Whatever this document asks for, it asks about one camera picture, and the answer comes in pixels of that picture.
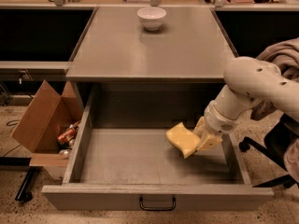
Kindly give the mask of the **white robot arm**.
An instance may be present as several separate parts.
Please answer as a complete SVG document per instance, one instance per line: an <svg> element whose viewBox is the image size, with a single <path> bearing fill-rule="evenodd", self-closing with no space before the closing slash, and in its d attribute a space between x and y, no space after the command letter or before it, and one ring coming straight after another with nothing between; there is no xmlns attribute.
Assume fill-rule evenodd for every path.
<svg viewBox="0 0 299 224"><path fill-rule="evenodd" d="M235 129L241 115L261 101L299 121L299 83L283 77L276 65L239 57L225 65L223 78L225 86L194 128L200 137L195 150L209 150L220 144L222 136Z"/></svg>

